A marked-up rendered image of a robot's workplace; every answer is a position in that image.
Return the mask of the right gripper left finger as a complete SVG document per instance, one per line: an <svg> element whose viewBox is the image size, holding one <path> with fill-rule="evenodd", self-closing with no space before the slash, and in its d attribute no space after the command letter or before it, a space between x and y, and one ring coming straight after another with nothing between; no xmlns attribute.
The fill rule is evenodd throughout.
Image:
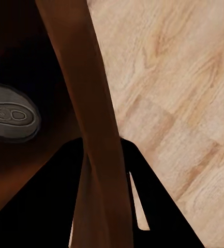
<svg viewBox="0 0 224 248"><path fill-rule="evenodd" d="M0 211L0 248L68 248L83 159L65 143Z"/></svg>

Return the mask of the can of soda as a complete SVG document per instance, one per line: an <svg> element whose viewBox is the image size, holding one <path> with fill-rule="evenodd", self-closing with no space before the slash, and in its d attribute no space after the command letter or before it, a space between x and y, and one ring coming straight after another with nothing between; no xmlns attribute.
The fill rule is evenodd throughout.
<svg viewBox="0 0 224 248"><path fill-rule="evenodd" d="M47 123L64 76L51 42L25 37L0 56L0 142L23 143Z"/></svg>

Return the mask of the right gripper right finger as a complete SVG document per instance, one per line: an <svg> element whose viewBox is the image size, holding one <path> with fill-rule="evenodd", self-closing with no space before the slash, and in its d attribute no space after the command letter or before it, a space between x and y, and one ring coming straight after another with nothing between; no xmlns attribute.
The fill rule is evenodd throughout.
<svg viewBox="0 0 224 248"><path fill-rule="evenodd" d="M132 212L133 248L205 248L138 147L120 137ZM137 225L131 172L150 230Z"/></svg>

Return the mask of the trash can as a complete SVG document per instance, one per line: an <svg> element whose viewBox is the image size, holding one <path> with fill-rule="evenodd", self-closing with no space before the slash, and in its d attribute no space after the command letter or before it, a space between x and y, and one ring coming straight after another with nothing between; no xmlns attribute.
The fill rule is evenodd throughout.
<svg viewBox="0 0 224 248"><path fill-rule="evenodd" d="M0 142L0 211L65 143L81 137L70 248L133 248L122 146L87 0L0 0L0 56L25 37L51 42L65 82L36 136Z"/></svg>

